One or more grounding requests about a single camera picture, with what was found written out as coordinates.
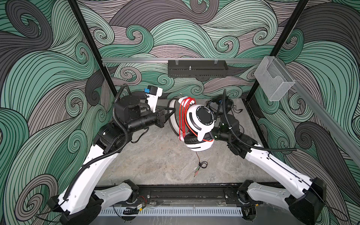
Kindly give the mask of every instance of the wall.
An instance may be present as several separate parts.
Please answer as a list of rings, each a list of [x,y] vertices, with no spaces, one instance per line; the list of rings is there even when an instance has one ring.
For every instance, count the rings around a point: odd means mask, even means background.
[[[262,58],[269,55],[296,4],[271,0],[78,0],[102,57]],[[167,64],[107,64],[115,85],[163,88],[163,98],[246,97],[254,65],[229,65],[229,77],[169,78]],[[101,85],[95,78],[93,89]]]
[[[305,9],[279,57],[360,145],[360,2],[338,2]],[[311,177],[324,179],[327,203],[350,217],[342,222],[325,208],[318,224],[357,224],[360,169],[301,96],[291,89],[280,102],[269,102],[258,88],[251,108],[270,147],[298,149],[277,156]]]
[[[109,95],[86,92],[98,65],[67,0],[1,1],[0,30],[0,224],[43,224],[34,215],[81,166]]]

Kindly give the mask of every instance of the black metal pole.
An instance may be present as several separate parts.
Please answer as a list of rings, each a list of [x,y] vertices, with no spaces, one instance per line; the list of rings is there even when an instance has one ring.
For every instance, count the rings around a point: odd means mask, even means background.
[[[293,13],[291,14],[288,22],[285,25],[283,32],[281,33],[278,41],[276,42],[273,50],[270,53],[270,56],[277,56],[280,52],[281,47],[285,43],[286,39],[290,35],[291,31],[293,30],[294,26],[296,25],[297,20],[299,19],[302,11],[305,9],[306,4],[309,0],[300,0],[296,5]],[[251,98],[254,96],[257,88],[259,87],[259,82],[255,81],[254,85],[251,87],[249,94],[246,96],[246,102],[249,102]]]
[[[82,32],[84,33],[84,36],[85,36],[85,38],[86,38],[86,40],[87,40],[87,42],[89,44],[90,49],[93,52],[94,57],[95,57],[96,61],[99,64],[101,72],[103,73],[103,75],[105,77],[105,80],[106,80],[106,82],[108,83],[108,85],[110,87],[111,92],[115,96],[116,93],[117,93],[115,85],[111,80],[111,76],[109,74],[109,71],[103,65],[103,62],[101,60],[100,52],[99,52],[98,48],[96,47],[96,44],[95,44],[95,42],[94,42],[94,40],[93,40],[93,38],[91,36],[90,30],[87,27],[84,16],[82,15],[82,13],[80,11],[79,5],[77,4],[76,0],[68,0],[68,2],[69,2],[69,5],[70,5],[70,7],[71,7],[71,9],[72,9],[72,11],[73,11],[73,13],[75,15],[75,18],[76,18]]]
[[[246,111],[249,113],[250,119],[255,127],[256,133],[259,135],[260,141],[262,143],[262,146],[265,148],[269,148],[269,145],[267,144],[267,141],[264,137],[264,134],[262,133],[259,124],[257,123],[257,120],[255,118],[255,115],[250,107],[250,104],[246,102],[245,99],[243,99],[243,103],[245,105]]]

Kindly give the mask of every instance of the white cable tray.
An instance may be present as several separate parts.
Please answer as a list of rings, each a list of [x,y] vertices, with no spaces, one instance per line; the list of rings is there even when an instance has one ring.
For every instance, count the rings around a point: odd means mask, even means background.
[[[115,207],[120,216],[126,207]],[[98,216],[117,216],[113,207],[108,207],[100,211]],[[240,207],[192,207],[192,206],[147,206],[139,214],[131,216],[239,216],[242,217]]]

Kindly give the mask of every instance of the white headphones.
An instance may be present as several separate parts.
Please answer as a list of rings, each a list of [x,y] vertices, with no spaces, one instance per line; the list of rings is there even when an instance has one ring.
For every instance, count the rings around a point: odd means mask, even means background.
[[[180,98],[178,102],[185,106],[190,100],[191,99],[188,99],[186,96]],[[175,102],[176,99],[171,100],[169,107],[174,108]],[[214,138],[211,133],[211,130],[214,127],[214,115],[210,109],[204,105],[195,104],[195,101],[193,100],[191,100],[189,105],[191,106],[186,111],[185,123],[190,132],[186,132],[185,136],[183,137],[183,131],[179,129],[175,114],[171,115],[170,117],[171,127],[176,135],[179,136],[179,139],[182,140],[192,151],[199,152],[207,150],[214,143]]]

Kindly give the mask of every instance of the gray marble floor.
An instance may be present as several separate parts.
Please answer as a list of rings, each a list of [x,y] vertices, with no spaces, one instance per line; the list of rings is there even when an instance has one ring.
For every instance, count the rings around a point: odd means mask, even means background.
[[[197,103],[205,105],[205,101],[199,99]],[[159,100],[158,105],[167,105],[167,102]],[[237,109],[243,109],[241,113],[235,113],[235,117],[244,133],[261,143],[242,100],[234,99],[234,104]],[[134,133],[133,140],[142,132]],[[136,184],[235,183],[246,179],[275,181],[258,166],[234,155],[225,142],[215,141],[210,149],[198,154],[201,161],[208,162],[208,166],[201,168],[194,177],[198,165],[195,152],[179,141],[168,122],[163,128],[151,126],[138,143],[126,145],[106,169],[98,185],[120,184],[126,179]]]

